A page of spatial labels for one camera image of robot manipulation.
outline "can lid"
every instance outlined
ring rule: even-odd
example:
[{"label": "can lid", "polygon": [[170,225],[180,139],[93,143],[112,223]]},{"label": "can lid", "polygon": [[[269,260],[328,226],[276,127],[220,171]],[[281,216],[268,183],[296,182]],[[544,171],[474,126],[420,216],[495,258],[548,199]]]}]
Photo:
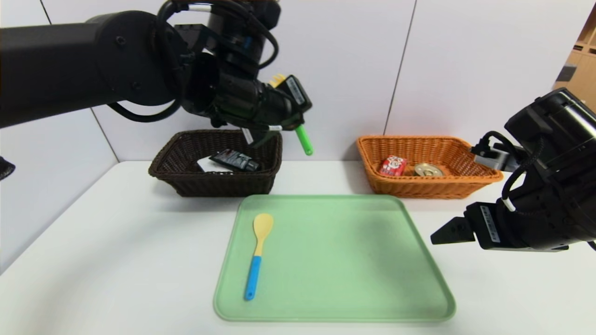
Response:
[{"label": "can lid", "polygon": [[420,163],[414,167],[414,172],[418,176],[444,176],[443,171],[436,167],[435,165],[428,164],[428,163]]}]

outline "cable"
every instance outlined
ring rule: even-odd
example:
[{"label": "cable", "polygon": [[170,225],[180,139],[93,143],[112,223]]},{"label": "cable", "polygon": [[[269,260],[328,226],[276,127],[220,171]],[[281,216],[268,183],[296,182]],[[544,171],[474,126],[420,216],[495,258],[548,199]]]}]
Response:
[{"label": "cable", "polygon": [[503,143],[503,145],[507,148],[507,151],[511,155],[513,155],[513,157],[515,158],[515,160],[518,163],[519,163],[519,161],[522,160],[519,153],[517,152],[515,145],[513,145],[513,143],[511,143],[511,141],[507,137],[505,137],[505,135],[501,134],[500,132],[489,131],[488,133],[486,133],[484,135],[484,137],[480,141],[485,141],[486,145],[488,145],[491,137],[494,137],[494,138],[498,139],[499,141],[501,141],[501,143]]},{"label": "cable", "polygon": [[166,61],[171,66],[174,82],[179,91],[178,94],[176,94],[174,101],[168,108],[154,115],[138,115],[124,108],[119,103],[108,104],[108,106],[112,108],[116,113],[134,122],[149,123],[160,121],[167,117],[170,117],[180,108],[181,98],[184,94],[184,78],[182,77],[181,71],[179,71],[180,65],[176,60],[176,55],[174,54],[174,51],[171,48],[167,47],[168,41],[166,37],[166,23],[168,18],[172,16],[174,13],[180,12],[180,10],[182,10],[181,7],[174,4],[172,1],[167,1],[159,9],[156,19],[156,35],[158,43],[161,46],[162,52],[165,53],[164,57]]},{"label": "cable", "polygon": [[116,113],[124,116],[129,120],[132,120],[134,122],[149,123],[161,121],[176,113],[176,111],[180,108],[180,99],[176,98],[168,108],[154,115],[135,114],[129,111],[128,109],[122,107],[122,105],[120,105],[119,103],[108,104],[108,106],[112,108],[114,111],[116,111]]},{"label": "cable", "polygon": [[267,29],[261,23],[261,21],[259,21],[256,17],[254,17],[254,15],[249,10],[247,10],[242,5],[240,5],[239,3],[237,3],[233,0],[202,0],[202,1],[175,0],[175,2],[177,4],[185,4],[185,5],[211,4],[211,5],[217,5],[220,7],[224,7],[226,9],[233,11],[236,14],[240,15],[241,18],[247,20],[248,25],[252,25],[252,26],[256,27],[257,30],[259,31],[259,33],[263,34],[263,36],[265,36],[265,38],[267,38],[267,40],[271,43],[271,45],[273,45],[273,53],[271,54],[269,59],[267,59],[266,61],[264,61],[262,64],[259,65],[259,69],[264,69],[265,67],[267,67],[268,65],[273,63],[275,61],[275,59],[277,58],[277,55],[280,53],[280,46],[277,43],[277,40],[275,39],[275,37],[269,31],[269,29]]},{"label": "cable", "polygon": [[511,192],[513,183],[515,183],[515,181],[538,160],[538,157],[542,154],[542,150],[544,150],[544,138],[540,136],[538,138],[538,146],[534,153],[530,157],[526,158],[505,182],[505,186],[503,186],[503,191],[501,192],[501,200],[510,212],[516,211],[515,206],[513,206],[511,200],[509,199],[509,193]]},{"label": "cable", "polygon": [[157,42],[159,44],[161,52],[163,53],[163,56],[165,58],[165,61],[167,62],[167,65],[170,67],[170,69],[172,70],[174,85],[176,86],[178,94],[176,94],[176,98],[174,99],[174,101],[168,108],[166,108],[165,110],[163,110],[157,114],[154,114],[154,115],[138,115],[138,114],[135,114],[135,113],[129,111],[128,109],[124,108],[119,103],[108,104],[108,106],[110,108],[112,108],[114,111],[116,111],[120,115],[124,116],[125,118],[135,121],[135,122],[144,122],[144,123],[156,122],[156,121],[163,120],[163,119],[171,116],[180,108],[181,99],[184,96],[184,92],[185,92],[184,74],[181,71],[182,68],[180,67],[178,60],[176,59],[176,55],[174,54],[173,49],[169,48],[169,46],[168,46],[169,42],[168,42],[167,35],[166,35],[166,29],[167,29],[167,20],[172,15],[174,15],[174,13],[179,13],[181,11],[188,10],[189,4],[211,4],[211,5],[222,6],[226,9],[229,9],[229,10],[235,12],[236,14],[239,14],[242,18],[247,20],[247,24],[255,26],[257,28],[257,30],[261,34],[263,34],[265,36],[265,38],[267,38],[267,40],[273,45],[272,55],[270,56],[270,58],[268,60],[266,60],[265,62],[263,62],[262,64],[259,65],[259,69],[262,69],[262,68],[270,65],[277,58],[277,55],[279,54],[279,48],[280,48],[280,46],[277,43],[277,40],[271,34],[271,32],[256,17],[254,17],[254,15],[250,11],[248,11],[242,5],[236,3],[232,0],[217,0],[217,1],[214,1],[214,0],[204,0],[204,1],[168,0],[162,5],[162,7],[159,9],[159,12],[157,13],[156,37],[157,37],[157,40],[158,40]]}]

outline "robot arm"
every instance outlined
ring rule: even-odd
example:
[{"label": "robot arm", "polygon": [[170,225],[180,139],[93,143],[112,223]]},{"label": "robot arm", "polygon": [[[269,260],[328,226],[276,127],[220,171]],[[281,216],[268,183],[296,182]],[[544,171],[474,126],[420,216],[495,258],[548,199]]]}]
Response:
[{"label": "robot arm", "polygon": [[[209,24],[172,27],[167,19],[207,5]],[[136,122],[162,120],[182,106],[212,125],[249,129],[258,146],[270,130],[295,130],[312,106],[290,76],[273,88],[257,80],[278,45],[277,1],[167,1],[157,15],[127,11],[86,23],[2,29],[0,128],[107,104]],[[273,55],[259,64],[265,41]],[[170,107],[153,116],[119,101]]]},{"label": "robot arm", "polygon": [[[463,218],[431,236],[432,243],[474,241],[475,233],[483,249],[559,251],[596,239],[594,112],[563,88],[536,99],[505,129],[523,149],[496,132],[472,148],[477,161],[514,168],[501,198],[469,205]],[[492,135],[504,143],[497,150],[488,146]],[[511,190],[523,173],[523,185]]]}]

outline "orange wicker basket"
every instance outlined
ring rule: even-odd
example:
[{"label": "orange wicker basket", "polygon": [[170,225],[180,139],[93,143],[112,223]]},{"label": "orange wicker basket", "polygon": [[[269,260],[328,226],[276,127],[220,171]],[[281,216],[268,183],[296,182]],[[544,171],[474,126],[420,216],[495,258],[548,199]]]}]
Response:
[{"label": "orange wicker basket", "polygon": [[[358,139],[368,182],[375,193],[402,198],[462,199],[503,179],[501,171],[474,162],[471,145],[456,137],[364,136]],[[403,176],[381,175],[383,161],[395,155],[408,160]],[[444,176],[414,176],[419,163],[436,165]]]}]

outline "white wall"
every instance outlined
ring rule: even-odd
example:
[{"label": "white wall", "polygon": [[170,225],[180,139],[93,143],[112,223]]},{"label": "white wall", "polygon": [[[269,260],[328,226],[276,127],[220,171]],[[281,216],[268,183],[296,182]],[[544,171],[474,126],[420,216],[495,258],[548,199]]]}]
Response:
[{"label": "white wall", "polygon": [[[315,147],[310,159],[356,159],[356,138],[382,134],[415,0],[282,0],[272,32],[280,55],[261,72],[294,74],[314,107],[306,129]],[[163,0],[44,0],[53,23],[85,21],[100,13],[156,13]],[[173,23],[205,23],[206,14],[183,13]],[[270,53],[266,49],[263,57]],[[159,108],[132,106],[137,113]],[[130,122],[108,107],[94,108],[120,160],[152,160],[176,132],[210,128],[207,119],[178,111],[159,123]],[[284,158],[308,159],[294,133],[284,134]]]},{"label": "white wall", "polygon": [[[48,23],[39,0],[2,0],[1,5],[2,27]],[[17,166],[0,189],[2,272],[116,158],[90,110],[2,129],[0,142],[2,156]]]},{"label": "white wall", "polygon": [[476,143],[550,92],[594,0],[418,0],[386,134]]}]

